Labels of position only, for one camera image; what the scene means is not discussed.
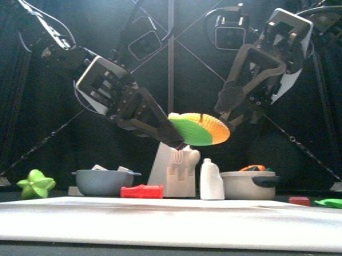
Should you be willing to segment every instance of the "gray pot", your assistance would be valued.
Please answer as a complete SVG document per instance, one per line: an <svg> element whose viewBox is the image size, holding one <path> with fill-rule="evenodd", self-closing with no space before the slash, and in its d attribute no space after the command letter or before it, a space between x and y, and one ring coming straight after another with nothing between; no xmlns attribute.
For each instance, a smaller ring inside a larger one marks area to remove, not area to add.
<svg viewBox="0 0 342 256"><path fill-rule="evenodd" d="M222 172L225 197L234 200L273 200L280 177L269 171Z"/></svg>
<svg viewBox="0 0 342 256"><path fill-rule="evenodd" d="M85 196L118 197L122 187L131 187L135 172L78 170L77 185Z"/></svg>

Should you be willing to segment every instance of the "toy fruit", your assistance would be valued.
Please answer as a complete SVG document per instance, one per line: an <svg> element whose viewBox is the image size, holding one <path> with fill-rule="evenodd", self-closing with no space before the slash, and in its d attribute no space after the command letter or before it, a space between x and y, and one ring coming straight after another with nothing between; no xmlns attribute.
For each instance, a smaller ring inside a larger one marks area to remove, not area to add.
<svg viewBox="0 0 342 256"><path fill-rule="evenodd" d="M57 182L46 177L43 172L34 169L26 180L21 180L18 186L23 188L22 199L47 198L49 191L55 187Z"/></svg>
<svg viewBox="0 0 342 256"><path fill-rule="evenodd" d="M192 146L210 146L230 137L229 127L216 117L200 113L170 113L169 120Z"/></svg>

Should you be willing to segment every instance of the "green star toy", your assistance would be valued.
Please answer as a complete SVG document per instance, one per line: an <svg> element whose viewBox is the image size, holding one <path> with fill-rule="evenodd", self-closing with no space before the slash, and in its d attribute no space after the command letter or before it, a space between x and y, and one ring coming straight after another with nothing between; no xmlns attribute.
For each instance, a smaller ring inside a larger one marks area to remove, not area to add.
<svg viewBox="0 0 342 256"><path fill-rule="evenodd" d="M43 172L34 169L26 180L21 180L18 186L23 188L22 199L47 198L49 191L55 187L57 182L47 178Z"/></svg>

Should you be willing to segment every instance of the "pot handle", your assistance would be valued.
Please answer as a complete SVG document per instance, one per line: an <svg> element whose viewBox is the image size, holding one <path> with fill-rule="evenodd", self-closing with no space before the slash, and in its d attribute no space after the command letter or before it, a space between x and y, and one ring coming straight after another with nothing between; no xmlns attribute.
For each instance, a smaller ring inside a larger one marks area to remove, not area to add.
<svg viewBox="0 0 342 256"><path fill-rule="evenodd" d="M256 176L256 177L252 177L252 180L254 184L260 187L274 188L280 184L281 177L280 176L272 176L272 177Z"/></svg>

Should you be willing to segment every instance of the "white table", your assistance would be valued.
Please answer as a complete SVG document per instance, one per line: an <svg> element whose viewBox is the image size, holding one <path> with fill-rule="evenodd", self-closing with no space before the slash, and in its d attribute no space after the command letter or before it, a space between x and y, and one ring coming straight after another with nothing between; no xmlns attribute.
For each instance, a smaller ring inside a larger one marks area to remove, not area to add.
<svg viewBox="0 0 342 256"><path fill-rule="evenodd" d="M0 203L0 240L342 252L342 210L276 201L61 197Z"/></svg>

